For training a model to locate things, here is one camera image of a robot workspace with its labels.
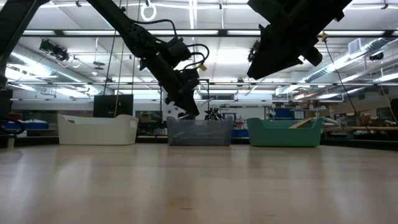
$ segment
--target wooden floor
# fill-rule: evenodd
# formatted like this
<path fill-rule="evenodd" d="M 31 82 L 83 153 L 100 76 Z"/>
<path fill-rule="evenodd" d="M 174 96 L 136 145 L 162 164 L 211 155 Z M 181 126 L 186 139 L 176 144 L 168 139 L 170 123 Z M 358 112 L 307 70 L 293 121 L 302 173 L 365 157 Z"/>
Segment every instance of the wooden floor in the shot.
<path fill-rule="evenodd" d="M 0 152 L 0 224 L 398 223 L 398 153 L 42 146 Z"/>

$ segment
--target white bin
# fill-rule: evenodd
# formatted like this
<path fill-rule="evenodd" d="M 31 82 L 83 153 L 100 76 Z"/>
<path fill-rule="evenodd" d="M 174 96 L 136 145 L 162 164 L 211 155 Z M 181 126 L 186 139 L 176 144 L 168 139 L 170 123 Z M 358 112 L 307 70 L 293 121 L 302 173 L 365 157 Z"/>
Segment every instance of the white bin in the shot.
<path fill-rule="evenodd" d="M 136 142 L 138 118 L 84 118 L 58 114 L 60 144 L 129 145 Z"/>

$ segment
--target clear plastic bin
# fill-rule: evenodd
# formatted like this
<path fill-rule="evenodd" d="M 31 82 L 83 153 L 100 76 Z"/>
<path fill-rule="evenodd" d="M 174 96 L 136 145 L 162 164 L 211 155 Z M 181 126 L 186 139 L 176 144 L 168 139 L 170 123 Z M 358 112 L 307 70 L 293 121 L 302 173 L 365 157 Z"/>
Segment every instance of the clear plastic bin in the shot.
<path fill-rule="evenodd" d="M 167 117 L 167 134 L 171 146 L 229 146 L 233 120 L 177 120 Z"/>

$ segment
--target teal bin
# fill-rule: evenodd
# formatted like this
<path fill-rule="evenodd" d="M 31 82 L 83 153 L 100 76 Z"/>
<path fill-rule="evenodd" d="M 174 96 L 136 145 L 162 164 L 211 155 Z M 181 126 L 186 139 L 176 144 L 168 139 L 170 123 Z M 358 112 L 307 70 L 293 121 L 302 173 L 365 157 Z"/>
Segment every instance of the teal bin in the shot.
<path fill-rule="evenodd" d="M 249 140 L 253 146 L 316 147 L 320 143 L 323 118 L 313 119 L 296 129 L 299 121 L 262 121 L 248 119 Z"/>

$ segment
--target air duct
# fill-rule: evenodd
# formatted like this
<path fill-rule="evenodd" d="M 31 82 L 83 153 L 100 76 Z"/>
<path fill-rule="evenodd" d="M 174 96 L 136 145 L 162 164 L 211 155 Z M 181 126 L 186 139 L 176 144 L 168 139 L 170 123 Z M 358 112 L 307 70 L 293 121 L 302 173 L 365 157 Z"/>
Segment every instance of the air duct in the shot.
<path fill-rule="evenodd" d="M 41 55 L 34 53 L 31 50 L 28 50 L 20 45 L 16 45 L 12 54 L 9 57 L 8 63 L 11 64 L 19 64 L 19 65 L 27 65 L 27 66 L 34 66 L 40 65 L 38 70 L 38 74 L 35 75 L 43 75 L 40 73 L 47 73 L 51 75 L 57 76 L 57 79 L 60 82 L 93 82 L 93 80 L 80 75 L 77 72 L 74 72 L 68 68 L 63 68 L 62 66 L 57 65 L 57 63 L 47 59 L 42 58 Z M 102 86 L 93 86 L 98 93 L 103 92 Z M 107 89 L 107 94 L 113 94 L 112 90 Z"/>
<path fill-rule="evenodd" d="M 393 42 L 396 38 L 378 38 L 372 41 L 369 41 L 366 45 L 360 48 L 359 53 L 349 54 L 349 52 L 345 52 L 342 54 L 341 57 L 333 59 L 335 62 L 335 66 L 333 66 L 332 62 L 328 62 L 326 65 L 322 66 L 321 69 L 317 69 L 316 72 L 311 73 L 310 75 L 306 76 L 304 81 L 306 83 L 310 83 L 317 78 L 320 78 L 324 75 L 332 73 L 335 71 L 335 67 L 339 69 L 339 67 L 344 67 L 349 65 L 350 63 L 354 62 L 358 58 L 367 57 L 375 53 L 375 51 L 381 49 L 382 47 L 386 46 L 387 44 Z"/>

